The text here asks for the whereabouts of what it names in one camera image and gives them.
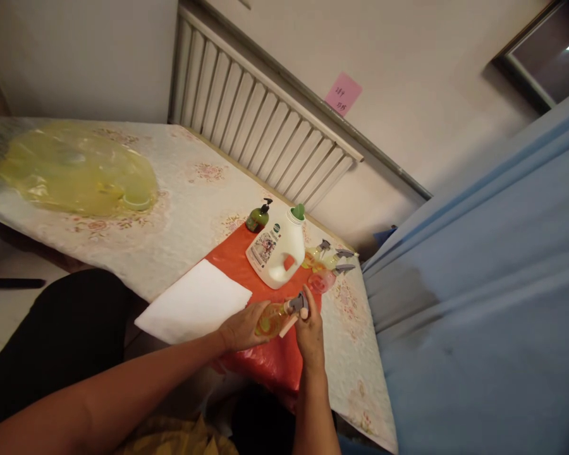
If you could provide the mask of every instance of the wall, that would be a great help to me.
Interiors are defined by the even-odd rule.
[[[16,116],[165,123],[177,0],[0,0]]]
[[[325,97],[340,71],[363,87],[349,120],[433,193],[535,113],[486,64],[548,0],[208,0]],[[421,200],[371,157],[312,213],[353,245]]]

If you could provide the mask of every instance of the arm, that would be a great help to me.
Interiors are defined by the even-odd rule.
[[[202,338],[122,363],[37,401],[0,424],[0,454],[115,449],[202,365],[228,350],[266,342],[254,330],[268,303],[248,306]]]
[[[302,379],[297,399],[294,455],[341,454],[329,405],[329,386],[324,370],[322,318],[306,285],[310,315],[295,324],[297,344],[303,358]]]

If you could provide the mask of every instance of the green pump bottle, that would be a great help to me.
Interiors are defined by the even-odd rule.
[[[261,208],[257,207],[253,210],[247,218],[247,229],[255,234],[260,232],[270,220],[270,215],[267,214],[267,211],[270,209],[272,200],[270,198],[264,198],[264,200],[266,203]]]

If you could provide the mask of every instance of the radiator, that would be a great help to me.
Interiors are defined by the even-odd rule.
[[[351,138],[194,5],[179,7],[169,120],[308,211],[363,159]]]

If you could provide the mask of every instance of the white paper towel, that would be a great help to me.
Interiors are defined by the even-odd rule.
[[[154,300],[135,325],[169,344],[206,335],[244,309],[253,293],[206,259]]]

